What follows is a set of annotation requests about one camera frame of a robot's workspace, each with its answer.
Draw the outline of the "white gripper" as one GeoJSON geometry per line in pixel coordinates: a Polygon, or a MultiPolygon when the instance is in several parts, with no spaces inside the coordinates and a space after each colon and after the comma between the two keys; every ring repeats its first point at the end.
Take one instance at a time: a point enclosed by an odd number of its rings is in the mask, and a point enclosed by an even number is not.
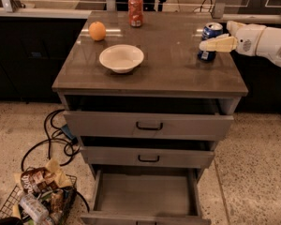
{"type": "Polygon", "coordinates": [[[265,25],[247,24],[227,21],[227,30],[231,34],[203,40],[199,48],[206,52],[229,53],[236,49],[242,55],[255,56],[259,39],[265,30],[265,25]]]}

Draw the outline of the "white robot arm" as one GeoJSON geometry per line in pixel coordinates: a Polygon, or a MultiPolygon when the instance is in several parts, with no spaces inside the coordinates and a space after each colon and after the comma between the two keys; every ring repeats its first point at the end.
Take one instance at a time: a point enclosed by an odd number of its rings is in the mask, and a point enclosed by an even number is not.
{"type": "Polygon", "coordinates": [[[260,56],[281,68],[281,28],[235,21],[228,21],[226,28],[227,34],[202,41],[199,48],[206,52],[235,50],[246,56],[260,56]]]}

